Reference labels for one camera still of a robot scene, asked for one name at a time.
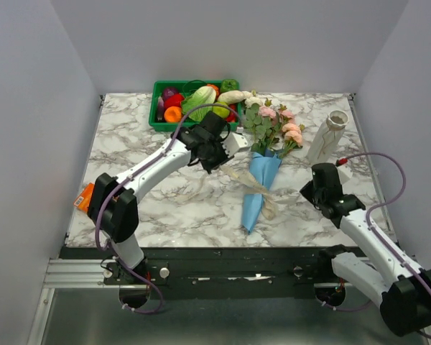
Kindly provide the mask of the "beige printed ribbon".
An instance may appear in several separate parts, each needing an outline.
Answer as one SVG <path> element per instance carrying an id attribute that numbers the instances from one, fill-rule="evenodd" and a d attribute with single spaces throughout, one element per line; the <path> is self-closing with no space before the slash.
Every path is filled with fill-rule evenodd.
<path id="1" fill-rule="evenodd" d="M 169 188 L 163 193 L 172 207 L 170 213 L 182 218 L 188 215 L 193 225 L 225 224 L 228 214 L 242 210 L 244 194 L 260 194 L 263 206 L 260 214 L 267 221 L 297 205 L 297 197 L 284 197 L 280 191 L 270 191 L 254 179 L 247 169 L 224 165 L 211 174 L 185 181 L 185 185 Z"/>

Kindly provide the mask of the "blue wrapping paper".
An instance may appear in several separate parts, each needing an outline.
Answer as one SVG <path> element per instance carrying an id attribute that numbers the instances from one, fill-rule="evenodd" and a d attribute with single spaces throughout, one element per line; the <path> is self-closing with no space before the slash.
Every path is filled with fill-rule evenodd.
<path id="1" fill-rule="evenodd" d="M 267 197 L 262 192 L 270 190 L 281 163 L 278 154 L 270 149 L 264 154 L 252 154 L 248 177 L 253 179 L 254 185 L 244 195 L 241 214 L 241 225 L 247 234 L 252 233 L 263 207 L 267 205 Z"/>

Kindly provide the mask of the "pink artificial flower bouquet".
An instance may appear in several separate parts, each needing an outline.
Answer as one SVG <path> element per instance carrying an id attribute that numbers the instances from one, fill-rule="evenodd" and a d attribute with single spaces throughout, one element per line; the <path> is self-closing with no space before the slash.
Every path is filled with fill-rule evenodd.
<path id="1" fill-rule="evenodd" d="M 243 128 L 251 135 L 252 152 L 274 151 L 280 159 L 303 147 L 303 124 L 296 124 L 295 115 L 283 104 L 274 106 L 268 98 L 263 106 L 244 106 Z"/>

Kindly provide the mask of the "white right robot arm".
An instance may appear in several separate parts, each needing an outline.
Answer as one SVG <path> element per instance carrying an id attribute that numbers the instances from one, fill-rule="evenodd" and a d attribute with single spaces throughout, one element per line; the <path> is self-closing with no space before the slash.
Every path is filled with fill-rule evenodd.
<path id="1" fill-rule="evenodd" d="M 312 180 L 300 192 L 370 260 L 366 264 L 345 247 L 334 246 L 317 262 L 318 277 L 326 282 L 339 277 L 352 284 L 379 309 L 397 336 L 431 326 L 431 270 L 405 254 L 372 221 L 355 195 L 343 192 L 338 166 L 313 165 Z"/>

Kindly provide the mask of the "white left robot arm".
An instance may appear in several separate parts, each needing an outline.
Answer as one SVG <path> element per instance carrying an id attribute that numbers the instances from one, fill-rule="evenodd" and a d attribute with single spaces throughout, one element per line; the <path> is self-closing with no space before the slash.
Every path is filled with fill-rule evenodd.
<path id="1" fill-rule="evenodd" d="M 201 165 L 207 172 L 219 168 L 247 148 L 246 139 L 229 131 L 230 125 L 212 111 L 191 127 L 179 127 L 154 154 L 117 175 L 97 177 L 87 215 L 96 225 L 99 245 L 102 231 L 110 248 L 122 263 L 120 275 L 130 284 L 144 278 L 144 253 L 134 235 L 139 225 L 138 204 L 165 178 L 184 166 Z"/>

